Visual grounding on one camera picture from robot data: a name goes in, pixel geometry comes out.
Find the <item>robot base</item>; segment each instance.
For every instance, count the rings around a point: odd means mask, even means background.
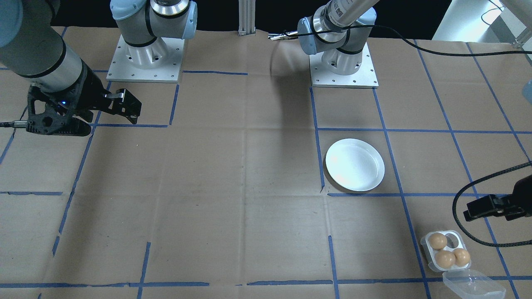
[[[373,88],[379,86],[373,61],[369,54],[368,44],[362,50],[362,63],[358,72],[342,76],[335,74],[323,67],[321,57],[323,53],[310,55],[310,75],[314,87],[339,87],[339,88]]]
[[[132,64],[126,56],[127,44],[120,36],[113,62],[107,73],[108,81],[116,82],[159,82],[177,83],[181,74],[181,63],[185,40],[178,38],[162,38],[168,46],[169,56],[158,68],[141,69]]]

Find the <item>blue tape line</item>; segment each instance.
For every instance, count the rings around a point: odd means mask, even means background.
[[[314,90],[312,87],[309,87],[310,90],[310,101],[312,104],[312,115],[314,117],[314,134],[316,136],[316,148],[318,149],[318,166],[320,168],[320,180],[321,180],[321,190],[325,188],[325,177],[323,173],[323,161],[321,156],[321,146],[320,146],[320,134],[318,132],[318,117],[316,116],[316,104],[314,102]]]
[[[328,196],[332,197],[399,197],[401,195],[405,197],[454,197],[456,193],[328,193]],[[475,194],[475,193],[463,193],[462,197],[477,197],[487,196],[488,194]]]
[[[55,252],[57,251],[57,246],[59,245],[59,236],[55,236],[55,242],[54,247],[52,247],[52,255],[55,256]]]
[[[176,112],[176,105],[177,105],[177,95],[179,94],[179,84],[176,84],[176,93],[173,96],[173,104],[172,104],[172,112],[170,113],[170,121],[168,122],[169,125],[172,125],[173,123],[173,116]]]
[[[468,45],[467,43],[466,43],[466,45],[467,45],[469,51],[472,53],[471,48],[469,47],[469,45]],[[431,84],[432,87],[433,87],[433,90],[434,90],[434,93],[435,93],[435,95],[436,95],[436,98],[438,99],[438,103],[440,104],[440,108],[442,109],[442,113],[443,113],[443,115],[444,115],[445,121],[447,122],[447,125],[449,126],[449,130],[452,131],[451,124],[450,124],[450,122],[449,122],[449,120],[448,120],[448,118],[447,118],[447,114],[445,113],[445,109],[443,108],[442,102],[441,102],[441,100],[440,100],[440,98],[439,98],[438,91],[436,90],[436,87],[435,87],[434,82],[433,82],[433,80],[432,80],[432,77],[431,77],[431,75],[430,75],[430,73],[429,73],[429,70],[428,70],[428,68],[427,68],[427,65],[425,64],[425,60],[423,59],[423,56],[421,55],[421,51],[419,51],[419,49],[418,49],[418,53],[419,53],[419,57],[421,58],[421,62],[423,63],[423,67],[425,68],[425,71],[426,71],[427,76],[428,76],[428,78],[429,78],[430,84]],[[477,59],[476,59],[475,57],[473,57],[473,58],[475,59],[475,63],[477,64],[477,66],[478,66],[480,72],[482,73],[484,79],[486,80],[486,83],[488,84],[490,90],[492,91],[492,94],[493,94],[494,98],[496,99],[497,104],[499,105],[499,108],[501,109],[501,112],[504,114],[504,111],[502,110],[502,107],[500,106],[500,103],[498,102],[498,99],[496,98],[496,95],[495,95],[495,93],[493,92],[493,90],[492,90],[492,88],[491,88],[491,85],[489,85],[489,82],[487,81],[487,78],[485,77],[484,72],[483,72],[482,69],[480,68],[480,65],[478,64]],[[512,128],[512,126],[511,126],[511,124],[510,124],[509,122],[508,122],[508,125],[510,126],[510,129],[513,131],[513,128]],[[466,161],[465,161],[465,159],[464,159],[464,157],[463,157],[463,155],[462,155],[462,151],[460,150],[460,147],[459,147],[459,145],[458,145],[458,141],[456,140],[456,137],[455,137],[455,135],[454,135],[453,132],[451,132],[451,135],[453,136],[453,140],[454,140],[454,142],[455,142],[456,149],[458,150],[458,154],[460,155],[460,159],[462,160],[462,164],[463,164],[463,166],[464,166],[465,172],[467,173],[467,176],[468,176],[468,178],[469,178],[469,181],[470,181],[470,182],[473,182],[473,178],[472,178],[471,173],[470,173],[470,171],[469,171],[469,168],[468,168],[468,166],[467,166],[467,164],[466,164]],[[478,192],[477,192],[477,189],[476,189],[475,186],[473,186],[472,189],[473,189],[473,192],[474,192],[475,194],[478,193]],[[495,235],[493,235],[493,232],[492,232],[492,230],[491,230],[491,227],[490,227],[490,225],[489,225],[489,222],[488,222],[488,220],[487,220],[486,218],[484,218],[484,219],[485,219],[485,222],[486,222],[486,226],[488,227],[488,230],[490,231],[490,234],[491,234],[491,236],[492,236],[493,242],[496,243]],[[512,281],[512,279],[510,278],[510,273],[507,272],[508,269],[507,269],[507,267],[506,267],[506,262],[504,261],[504,257],[502,256],[502,254],[501,254],[499,248],[497,248],[497,253],[499,254],[499,258],[500,258],[500,260],[501,260],[501,263],[502,263],[503,267],[505,268],[506,275],[508,276],[508,280],[509,280],[509,282],[510,282],[510,285],[512,286],[512,290],[513,290],[513,292],[514,292],[514,295],[515,295],[515,297],[518,299],[518,298],[519,298],[519,295],[517,294],[517,290],[515,289],[515,287],[514,287],[514,285],[513,285],[513,281]]]
[[[473,51],[471,50],[471,47],[469,46],[469,43],[466,43],[465,45],[467,45],[467,48],[469,49],[469,53],[473,54]],[[486,77],[486,74],[484,74],[484,70],[482,70],[482,67],[481,67],[480,64],[478,63],[477,58],[473,56],[473,59],[475,60],[475,63],[477,64],[478,70],[479,70],[480,73],[482,74],[482,77],[483,77],[484,80],[486,81],[486,84],[487,84],[488,87],[489,87],[489,91],[492,93],[493,98],[495,99],[495,102],[497,103],[497,106],[498,106],[499,109],[501,110],[501,113],[502,113],[502,115],[504,116],[504,119],[506,120],[506,123],[508,124],[508,127],[510,127],[510,130],[512,131],[514,137],[516,138],[517,143],[519,144],[519,147],[521,147],[521,150],[523,151],[523,153],[524,153],[525,156],[527,157],[528,161],[530,162],[530,157],[528,156],[527,151],[525,150],[525,148],[523,147],[523,144],[521,143],[521,140],[519,140],[519,137],[517,136],[515,130],[513,129],[513,126],[512,126],[512,123],[510,122],[510,119],[508,119],[508,116],[506,116],[506,113],[504,112],[504,109],[502,108],[501,102],[498,100],[497,95],[496,95],[495,92],[493,91],[492,85],[489,83],[489,80],[488,80],[488,78]]]
[[[107,88],[109,88],[110,86],[111,86],[111,82],[107,84]],[[96,116],[95,123],[99,122],[101,115],[102,115],[102,112],[98,111],[98,115]],[[79,181],[79,178],[81,177],[81,171],[83,170],[83,166],[85,165],[85,161],[87,160],[87,154],[89,153],[90,145],[93,143],[95,131],[96,131],[96,127],[93,127],[92,132],[91,132],[92,135],[89,137],[89,141],[87,142],[87,146],[85,147],[83,157],[81,158],[81,162],[79,163],[78,172],[76,173],[76,178],[74,180],[74,184],[72,185],[72,191],[70,192],[69,199],[66,202],[65,210],[63,212],[63,218],[61,219],[61,224],[59,225],[59,235],[63,233],[63,228],[65,225],[65,222],[67,221],[68,210],[70,209],[72,198],[74,197],[74,193],[76,192],[76,187],[78,186],[78,181]]]
[[[93,127],[167,128],[167,124],[96,123]]]
[[[384,132],[376,128],[318,128],[318,131],[365,131]],[[419,133],[460,133],[460,134],[514,134],[512,131],[482,131],[482,130],[431,130],[431,129],[386,129],[388,132],[419,132]],[[528,131],[516,131],[516,134],[532,134]]]
[[[453,132],[453,128],[451,126],[451,122],[449,121],[449,118],[447,117],[447,113],[445,112],[445,109],[443,108],[442,100],[439,97],[438,90],[436,90],[436,85],[434,85],[434,81],[432,79],[432,76],[430,75],[429,69],[427,68],[427,64],[425,63],[425,59],[423,58],[423,55],[421,55],[421,51],[418,49],[419,58],[421,59],[421,63],[423,64],[423,67],[425,69],[425,72],[427,73],[427,77],[429,78],[430,85],[433,88],[434,95],[436,95],[436,99],[438,100],[438,104],[440,109],[443,113],[443,118],[445,119],[445,122],[447,123],[447,126],[449,127],[449,130],[451,131],[451,136],[453,137],[454,145],[456,146],[456,150],[458,151],[458,155],[460,156],[460,159],[462,160],[462,164],[465,168],[465,172],[469,178],[469,181],[472,182],[473,178],[471,177],[471,173],[469,172],[469,169],[466,164],[466,160],[463,157],[462,151],[460,150],[460,146],[458,145],[458,140],[456,140],[456,135]],[[476,193],[477,189],[475,186],[472,187],[473,191]]]
[[[370,131],[370,132],[383,132],[383,129],[373,128],[317,128],[318,131]]]
[[[31,191],[0,191],[0,194],[8,195],[40,195],[40,196],[61,196],[62,192],[31,192]]]
[[[328,193],[332,197],[393,197],[401,196],[399,193]]]
[[[194,73],[194,74],[233,74],[233,75],[247,76],[247,73],[221,72],[221,71],[183,71],[183,73]]]
[[[151,246],[152,246],[151,242],[146,243],[146,252],[144,253],[144,262],[142,263],[142,274],[140,275],[137,299],[142,298],[142,287],[144,286],[144,279],[146,278],[146,269],[148,268],[149,248]]]
[[[28,110],[28,107],[26,106],[24,110],[22,111],[22,114],[20,115],[19,120],[22,120],[27,110]],[[13,143],[13,140],[15,139],[15,133],[16,133],[16,129],[13,129],[13,134],[11,134],[11,137],[9,138],[9,141],[6,144],[4,151],[2,152],[2,155],[0,156],[0,164],[4,162],[4,158],[7,155],[7,151],[9,150],[9,148],[11,147],[11,144]]]
[[[332,284],[334,285],[335,299],[340,299],[340,290],[338,289],[338,275],[336,273],[336,260],[334,257],[333,237],[329,236],[329,253],[331,256]]]
[[[248,286],[293,286],[293,285],[332,285],[332,280],[267,280],[248,283]]]
[[[507,276],[488,276],[492,280],[508,280]],[[530,280],[532,281],[532,276],[510,276],[512,280]],[[437,278],[426,278],[426,281],[433,283],[438,281],[443,281],[441,277]],[[421,283],[423,278],[385,278],[385,279],[340,279],[338,280],[339,285],[347,284],[374,284],[374,283],[383,283],[383,284],[402,284],[402,283]],[[253,283],[248,283],[248,286],[281,286],[281,285],[332,285],[332,280],[270,280],[270,281],[256,281]],[[206,287],[209,286],[209,283],[203,283],[200,281],[192,282],[155,282],[155,283],[145,283],[144,287]],[[139,287],[139,283],[116,283],[108,285],[89,285],[89,284],[67,284],[67,283],[21,283],[21,284],[0,284],[0,288],[84,288],[84,287]]]
[[[421,272],[421,277],[423,278],[423,285],[425,287],[425,293],[427,294],[427,299],[431,299],[429,285],[427,283],[427,276],[425,275],[425,269],[423,267],[423,262],[421,261],[421,253],[419,251],[418,241],[417,241],[417,238],[415,237],[414,227],[412,225],[412,219],[410,218],[410,213],[408,211],[408,205],[406,204],[406,199],[405,199],[405,196],[404,196],[403,186],[402,186],[401,180],[399,178],[399,172],[397,170],[397,164],[395,163],[394,152],[392,151],[392,144],[391,144],[390,138],[388,136],[388,131],[386,129],[386,123],[384,122],[383,111],[380,108],[379,97],[377,96],[377,91],[375,89],[373,89],[373,96],[375,98],[375,103],[377,104],[377,110],[379,112],[380,122],[383,125],[384,137],[386,138],[386,144],[388,145],[388,151],[390,152],[390,159],[392,160],[392,167],[394,169],[395,179],[397,180],[397,186],[399,188],[399,193],[401,195],[401,202],[403,203],[403,209],[404,209],[404,213],[406,215],[406,221],[408,223],[408,229],[410,230],[410,236],[412,237],[412,243],[414,244],[415,255],[416,255],[416,258],[418,259],[419,270]]]
[[[488,227],[489,235],[491,236],[493,243],[497,243],[497,239],[495,238],[495,234],[493,233],[492,226],[489,224],[488,218],[484,217],[484,222],[486,223],[486,226]],[[510,287],[512,288],[513,294],[516,297],[516,299],[519,299],[519,294],[517,294],[516,286],[513,284],[513,280],[510,277],[510,271],[508,270],[506,261],[504,261],[504,257],[502,256],[501,249],[499,247],[496,247],[495,249],[497,249],[497,254],[499,255],[499,259],[501,260],[502,267],[504,268],[504,272],[506,273],[506,278],[510,282]]]
[[[4,162],[5,156],[7,155],[7,151],[9,151],[9,148],[11,147],[11,144],[13,143],[13,139],[15,139],[15,132],[16,132],[16,129],[13,130],[13,134],[11,134],[11,137],[9,138],[9,141],[6,144],[4,151],[2,152],[2,155],[0,156],[0,164]]]
[[[510,276],[513,280],[532,280],[532,276],[529,275],[518,275],[518,276]]]
[[[422,283],[423,278],[392,278],[392,279],[342,279],[341,285],[365,285],[365,284],[407,284]]]
[[[209,283],[203,283],[201,281],[189,281],[189,282],[161,282],[161,283],[145,283],[143,287],[208,287]]]

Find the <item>blue tape grid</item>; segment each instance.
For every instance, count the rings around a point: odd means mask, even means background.
[[[471,49],[471,47],[469,46],[469,43],[466,43],[465,44],[467,46],[467,49],[469,50],[469,53],[473,54],[473,50]],[[523,147],[523,144],[521,143],[521,140],[519,140],[519,137],[517,136],[516,134],[516,131],[513,129],[513,126],[512,126],[512,123],[510,122],[510,120],[508,119],[508,116],[506,116],[506,112],[504,112],[504,109],[502,108],[502,105],[501,105],[501,102],[498,100],[497,98],[497,95],[495,94],[495,92],[493,91],[493,88],[492,88],[492,85],[489,83],[489,80],[488,78],[486,77],[486,74],[484,73],[484,71],[482,70],[482,67],[480,67],[480,64],[478,63],[478,60],[476,57],[473,57],[473,59],[475,60],[475,63],[478,67],[478,70],[480,71],[480,73],[482,74],[482,77],[484,78],[484,80],[486,81],[486,84],[488,85],[489,87],[489,91],[492,93],[493,95],[493,99],[495,100],[495,102],[497,103],[497,106],[499,107],[499,109],[501,110],[501,113],[502,115],[504,116],[504,120],[506,120],[507,124],[508,124],[508,127],[510,127],[510,131],[512,132],[512,134],[514,135],[514,137],[516,138],[516,141],[517,143],[519,144],[519,147],[521,147],[521,150],[523,151],[523,153],[525,154],[525,156],[527,157],[528,161],[530,162],[530,157],[528,156],[527,154],[527,151],[525,150],[525,148]]]
[[[469,50],[470,53],[473,53],[471,47],[469,46],[469,43],[466,43],[467,45],[467,48]],[[519,144],[519,147],[521,148],[521,150],[523,151],[523,153],[525,154],[525,156],[527,157],[527,160],[530,161],[530,157],[529,155],[527,154],[527,151],[525,150],[525,148],[523,147],[523,144],[521,143],[521,140],[519,140],[519,137],[517,136],[513,126],[512,126],[512,123],[510,122],[510,120],[508,119],[508,116],[506,115],[506,113],[504,112],[504,109],[501,105],[501,102],[498,100],[497,98],[497,95],[495,94],[495,91],[493,90],[492,88],[492,85],[489,83],[489,80],[488,78],[486,77],[486,74],[484,73],[484,71],[482,70],[482,67],[480,66],[480,64],[478,63],[478,60],[476,57],[473,57],[474,61],[475,61],[475,64],[477,65],[478,67],[478,70],[480,71],[480,73],[482,74],[482,77],[484,78],[484,80],[486,81],[486,84],[487,86],[489,87],[489,90],[490,92],[492,93],[493,95],[493,99],[495,100],[495,102],[497,103],[497,106],[499,107],[499,109],[501,110],[501,113],[502,115],[504,116],[504,119],[506,120],[507,124],[508,124],[508,127],[510,127],[510,130],[512,131],[514,137],[516,138],[516,141],[517,143]],[[492,226],[489,224],[489,220],[487,218],[484,218],[484,221],[486,222],[486,226],[488,228],[488,231],[489,231],[489,234],[492,238],[492,242],[493,243],[497,243],[497,239],[495,238],[495,234],[493,233],[493,230],[492,230]],[[510,275],[510,271],[508,270],[508,266],[506,265],[506,262],[504,261],[504,256],[502,255],[501,253],[501,250],[500,248],[496,247],[497,249],[497,254],[499,255],[499,258],[501,260],[501,263],[502,263],[502,266],[504,268],[504,272],[506,273],[506,276],[508,277],[508,281],[510,282],[510,286],[512,288],[512,291],[513,291],[513,294],[514,296],[516,297],[516,299],[519,299],[519,294],[517,293],[517,289],[513,283],[513,279],[511,278],[511,275]]]
[[[427,299],[431,299],[429,285],[427,283],[427,276],[425,275],[425,269],[423,267],[421,253],[419,251],[418,241],[417,241],[417,238],[415,237],[414,227],[412,225],[412,220],[410,219],[410,213],[408,211],[408,205],[406,204],[406,199],[405,199],[404,192],[403,192],[403,186],[399,178],[399,172],[397,171],[397,165],[395,163],[394,153],[392,151],[392,144],[390,143],[388,131],[386,130],[386,124],[384,122],[383,112],[382,112],[382,109],[380,108],[379,98],[377,96],[377,92],[375,89],[373,89],[373,96],[375,98],[375,104],[377,105],[377,110],[379,112],[380,122],[384,129],[384,137],[386,138],[386,144],[388,145],[388,150],[390,152],[390,158],[392,159],[392,166],[394,168],[395,179],[397,180],[397,185],[399,187],[401,202],[403,203],[403,209],[406,215],[406,221],[408,223],[408,228],[410,230],[410,236],[412,237],[412,243],[414,244],[415,255],[416,255],[416,258],[418,259],[419,270],[421,271],[421,278],[423,280],[423,286],[425,287],[425,293],[427,294]]]
[[[65,28],[63,30],[62,36],[64,36],[64,34],[66,33],[66,30],[67,30],[67,28]],[[330,257],[331,257],[331,267],[332,267],[333,280],[256,281],[256,282],[253,282],[253,283],[248,283],[247,285],[249,285],[249,286],[258,286],[258,285],[262,285],[262,286],[264,286],[264,285],[334,285],[335,298],[339,299],[338,285],[340,285],[340,284],[423,283],[425,285],[425,289],[426,289],[426,292],[427,292],[427,297],[430,298],[430,292],[428,290],[427,282],[442,281],[442,279],[441,278],[426,278],[425,277],[424,269],[423,269],[423,266],[422,266],[421,260],[420,260],[420,253],[419,253],[419,249],[418,249],[418,246],[417,246],[417,241],[415,239],[415,235],[414,235],[413,228],[412,228],[411,221],[410,221],[410,216],[409,216],[409,213],[408,213],[408,207],[406,205],[406,201],[404,200],[404,198],[406,196],[454,196],[455,194],[454,193],[404,193],[402,191],[401,182],[399,180],[399,176],[398,176],[395,160],[393,158],[393,152],[392,152],[391,145],[390,145],[390,142],[389,142],[389,139],[388,139],[388,132],[390,132],[390,131],[398,131],[398,132],[441,132],[441,133],[450,133],[450,134],[452,134],[453,135],[453,139],[455,140],[455,144],[456,144],[457,150],[459,151],[460,157],[462,159],[462,163],[464,164],[464,167],[465,167],[466,172],[468,173],[468,176],[469,176],[470,179],[471,179],[471,177],[470,177],[470,174],[469,174],[469,170],[467,169],[467,165],[465,164],[465,160],[463,159],[463,156],[461,154],[461,151],[460,151],[460,148],[458,146],[458,143],[457,143],[456,139],[454,138],[454,134],[455,133],[461,133],[461,134],[468,134],[468,133],[469,134],[513,134],[516,137],[516,140],[518,141],[521,149],[523,150],[525,155],[528,157],[526,151],[524,150],[524,148],[523,148],[523,146],[522,146],[522,144],[521,144],[521,142],[519,140],[518,134],[532,134],[532,132],[530,132],[530,131],[515,131],[513,129],[513,127],[511,126],[511,123],[509,122],[508,118],[506,117],[506,115],[504,113],[504,110],[502,109],[502,106],[500,105],[495,93],[493,92],[493,89],[491,88],[491,85],[489,84],[489,82],[488,82],[483,70],[481,69],[481,67],[478,64],[476,59],[475,59],[475,62],[477,63],[477,66],[478,66],[480,72],[482,73],[484,79],[486,80],[486,83],[488,84],[490,90],[492,91],[492,94],[493,94],[495,100],[497,101],[497,104],[499,105],[499,107],[501,109],[501,112],[503,113],[506,121],[508,122],[509,127],[510,127],[510,131],[453,130],[451,128],[451,125],[450,125],[449,121],[448,121],[448,118],[447,118],[446,113],[445,113],[445,111],[443,109],[443,106],[441,105],[441,101],[439,99],[439,95],[437,94],[437,90],[436,90],[436,88],[434,86],[434,83],[432,81],[430,73],[429,73],[429,71],[428,71],[428,69],[426,67],[426,64],[425,64],[425,62],[423,60],[423,57],[422,57],[420,52],[419,52],[419,55],[420,55],[420,58],[422,60],[423,66],[425,67],[425,71],[427,72],[427,76],[429,77],[429,80],[431,82],[431,85],[433,87],[435,95],[436,95],[436,97],[438,99],[438,102],[440,104],[440,108],[442,109],[442,113],[444,114],[444,118],[445,118],[445,120],[446,120],[446,122],[448,124],[449,130],[387,129],[386,126],[385,126],[385,123],[384,123],[384,118],[383,118],[383,115],[382,115],[382,111],[381,111],[381,108],[380,108],[380,105],[379,105],[379,102],[378,102],[377,93],[376,93],[375,90],[373,90],[373,93],[374,93],[374,97],[375,97],[375,100],[376,100],[376,103],[377,103],[379,116],[380,116],[381,122],[383,124],[383,129],[319,128],[318,127],[318,123],[317,123],[317,115],[316,115],[314,94],[313,94],[312,88],[310,88],[310,93],[311,93],[312,110],[313,110],[313,116],[314,116],[314,127],[315,127],[316,141],[317,141],[317,150],[318,150],[318,159],[319,159],[319,167],[320,167],[322,188],[325,186],[325,180],[324,180],[324,177],[323,177],[323,164],[322,164],[322,160],[321,160],[322,158],[321,158],[321,151],[320,151],[320,144],[319,144],[319,131],[339,130],[339,131],[381,131],[381,132],[384,132],[385,137],[387,139],[388,149],[389,149],[390,155],[392,157],[392,164],[394,166],[394,172],[395,172],[395,175],[396,175],[397,183],[398,183],[399,188],[400,188],[400,193],[397,193],[397,194],[328,194],[328,195],[329,196],[397,196],[397,197],[400,196],[402,198],[403,207],[405,209],[405,214],[406,214],[407,220],[409,222],[409,228],[410,228],[410,232],[411,232],[411,235],[412,235],[412,238],[413,238],[414,248],[416,249],[418,262],[420,264],[420,270],[421,270],[422,278],[341,279],[341,280],[338,280],[337,279],[337,274],[336,274],[336,261],[335,261],[335,257],[334,257],[333,240],[332,240],[332,237],[329,236],[328,240],[329,240],[329,250],[330,250]],[[107,72],[107,70],[95,70],[95,72]],[[220,72],[220,71],[183,71],[183,72],[184,73],[217,73],[217,74],[231,74],[231,75],[242,75],[242,76],[248,75],[247,73]],[[177,103],[178,91],[179,91],[179,85],[176,86],[176,93],[175,93],[175,96],[174,96],[174,101],[173,101],[172,111],[171,111],[171,115],[170,115],[169,125],[172,125],[172,122],[173,122],[173,117],[174,117],[176,103]],[[63,219],[61,221],[60,229],[59,229],[60,234],[62,232],[62,229],[64,228],[64,223],[65,223],[65,220],[66,220],[66,217],[67,217],[67,214],[68,214],[68,209],[70,207],[70,203],[71,203],[73,194],[75,192],[76,184],[77,184],[77,181],[79,180],[79,176],[81,174],[81,171],[82,171],[82,168],[83,168],[83,165],[84,165],[88,150],[89,150],[90,145],[92,143],[92,137],[94,136],[94,132],[95,132],[96,127],[154,127],[154,128],[166,128],[166,127],[168,127],[168,125],[164,125],[164,124],[112,124],[112,123],[102,123],[102,124],[100,124],[100,123],[98,123],[100,115],[101,115],[101,113],[98,113],[96,121],[92,125],[93,126],[93,131],[92,131],[93,135],[89,138],[89,141],[87,143],[87,146],[86,146],[86,149],[85,149],[85,152],[84,152],[84,156],[82,158],[82,162],[81,162],[80,167],[78,169],[78,174],[76,176],[76,180],[74,181],[74,185],[72,187],[72,192],[70,194],[69,201],[67,203],[67,207],[65,208],[65,212],[64,212],[64,215],[63,215]],[[2,156],[0,157],[0,163],[2,162],[3,158],[5,157],[7,149],[9,148],[9,146],[10,146],[10,144],[12,142],[12,139],[14,138],[14,133],[15,132],[13,132],[13,135],[12,135],[12,137],[10,139],[10,142],[8,143],[6,149],[4,150]],[[11,195],[35,194],[35,195],[57,196],[57,195],[61,195],[62,192],[0,192],[0,194],[11,194]],[[484,195],[478,194],[475,191],[475,193],[473,193],[473,194],[464,194],[463,196],[479,197],[479,196],[484,196]],[[488,226],[488,230],[489,230],[489,232],[490,232],[490,234],[492,236],[492,239],[494,240],[494,242],[496,242],[495,236],[493,234],[493,231],[491,230],[491,227],[489,225],[489,221],[487,219],[485,219],[485,221],[486,221],[486,225]],[[55,243],[54,243],[54,248],[53,248],[53,253],[54,254],[55,254],[55,251],[56,251],[57,246],[59,244],[60,234],[56,237],[56,240],[55,240]],[[150,246],[151,246],[151,244],[150,244],[150,242],[148,242],[146,244],[146,252],[145,252],[145,256],[144,256],[142,274],[141,274],[141,279],[140,279],[139,283],[117,283],[117,284],[110,284],[110,285],[87,285],[87,284],[65,284],[65,283],[42,283],[42,284],[26,284],[26,283],[24,283],[24,284],[0,284],[0,288],[63,288],[63,287],[69,288],[69,287],[124,287],[124,286],[129,286],[129,287],[138,287],[139,291],[138,291],[138,294],[137,294],[137,298],[141,298],[142,297],[142,289],[143,289],[143,287],[209,286],[209,283],[204,283],[204,282],[152,282],[152,283],[145,283],[144,279],[145,279],[145,276],[146,276],[146,270],[147,270]],[[506,276],[494,276],[494,277],[490,277],[490,278],[493,279],[493,280],[508,280],[508,281],[510,281],[510,284],[512,285],[512,290],[514,292],[514,295],[516,296],[516,298],[519,298],[519,296],[517,295],[517,291],[516,291],[516,289],[515,289],[515,287],[513,285],[513,280],[532,280],[532,276],[511,276],[509,274],[508,269],[506,267],[506,264],[504,262],[504,258],[500,254],[500,251],[498,251],[498,253],[499,253],[499,256],[501,258],[501,262],[503,263],[503,266],[505,268]]]
[[[40,195],[40,196],[61,196],[62,192],[32,192],[32,191],[0,191],[0,194],[8,195]]]

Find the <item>egg carton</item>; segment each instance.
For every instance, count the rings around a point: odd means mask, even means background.
[[[469,263],[461,267],[456,264],[452,265],[450,268],[447,268],[447,269],[438,266],[438,264],[436,263],[435,255],[440,250],[436,250],[432,248],[432,246],[430,246],[429,244],[429,237],[432,234],[435,234],[437,232],[447,237],[447,245],[443,247],[441,250],[447,250],[451,252],[453,252],[457,248],[463,248],[467,250],[462,237],[460,236],[458,232],[454,230],[439,230],[439,231],[429,232],[424,238],[421,239],[421,246],[423,246],[423,249],[425,250],[425,256],[427,257],[429,268],[434,272],[446,272],[446,271],[469,269],[471,267],[471,260],[469,261]]]

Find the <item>brown egg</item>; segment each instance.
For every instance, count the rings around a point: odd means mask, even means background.
[[[456,257],[456,265],[463,267],[469,263],[471,256],[469,252],[463,248],[457,248],[453,251],[454,256]]]
[[[438,266],[442,267],[443,269],[449,269],[454,265],[454,262],[456,261],[456,257],[454,254],[447,250],[440,250],[436,255],[434,256],[436,259],[436,264]]]
[[[447,237],[445,237],[443,234],[440,234],[439,232],[436,232],[430,235],[429,244],[430,247],[436,250],[443,249],[445,246],[447,246]]]

